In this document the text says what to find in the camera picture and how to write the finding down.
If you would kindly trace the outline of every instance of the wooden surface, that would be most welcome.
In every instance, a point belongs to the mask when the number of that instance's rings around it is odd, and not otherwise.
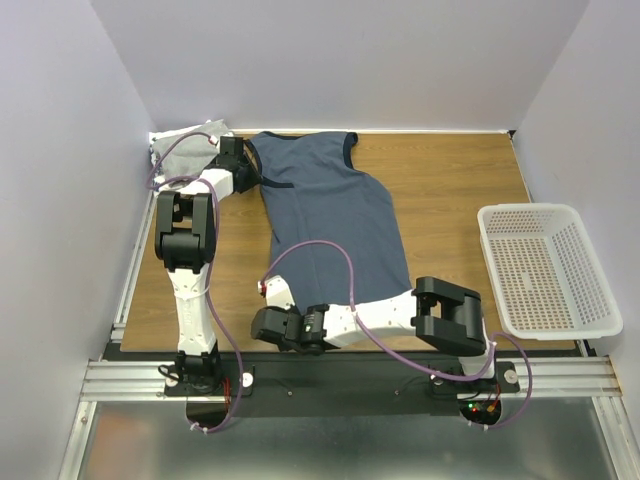
[[[485,206],[527,202],[507,135],[360,135],[353,163],[391,192],[412,282],[434,276],[482,294],[489,332],[501,330],[480,247],[476,215]],[[171,284],[147,239],[123,351],[173,351],[178,323]],[[211,292],[220,317],[240,348],[274,351],[249,335],[264,306],[256,283],[268,267],[270,226],[259,190],[232,195],[221,205]],[[216,327],[220,349],[229,343]],[[430,349],[416,338],[389,338],[396,349]],[[522,341],[526,348],[571,349],[573,342]],[[501,348],[512,348],[499,342]],[[368,341],[350,347],[374,350]]]

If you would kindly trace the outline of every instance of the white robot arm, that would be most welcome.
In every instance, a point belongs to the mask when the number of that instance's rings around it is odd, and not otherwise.
[[[216,250],[213,194],[218,202],[259,183],[240,137],[222,137],[220,153],[200,177],[157,198],[155,251],[176,298],[180,336],[170,378],[205,390],[222,379],[220,355],[207,306],[209,270]],[[185,220],[191,219],[191,225]]]
[[[253,338],[274,343],[281,350],[321,353],[343,348],[367,336],[348,305],[317,305],[299,314],[287,282],[276,275],[258,284],[267,307],[252,324]],[[441,315],[430,315],[439,302]],[[415,290],[375,302],[356,305],[358,315],[378,338],[417,336],[442,353],[457,356],[465,375],[475,375],[489,353],[484,319],[477,292],[432,277],[417,280]],[[494,365],[482,378],[492,378]]]

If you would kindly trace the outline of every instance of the blue tank top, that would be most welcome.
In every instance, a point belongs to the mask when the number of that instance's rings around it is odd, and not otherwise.
[[[356,303],[384,300],[411,289],[409,270],[389,192],[353,168],[355,133],[302,137],[263,132],[249,148],[263,176],[271,222],[271,261],[296,243],[329,240],[353,261]],[[340,252],[303,247],[276,267],[304,313],[311,305],[349,303],[348,269]]]

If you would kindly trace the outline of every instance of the white plastic basket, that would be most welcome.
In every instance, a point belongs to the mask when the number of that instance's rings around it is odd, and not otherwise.
[[[478,212],[500,322],[519,338],[578,340],[622,330],[607,279],[573,208],[523,203]]]

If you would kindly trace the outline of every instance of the gray wall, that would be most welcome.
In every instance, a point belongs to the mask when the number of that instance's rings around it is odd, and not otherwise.
[[[511,129],[587,0],[92,0],[160,129]]]
[[[515,146],[537,201],[568,203],[587,225],[625,326],[611,353],[640,438],[640,3],[592,0]]]
[[[0,15],[0,476],[57,478],[108,338],[152,123],[85,0]]]

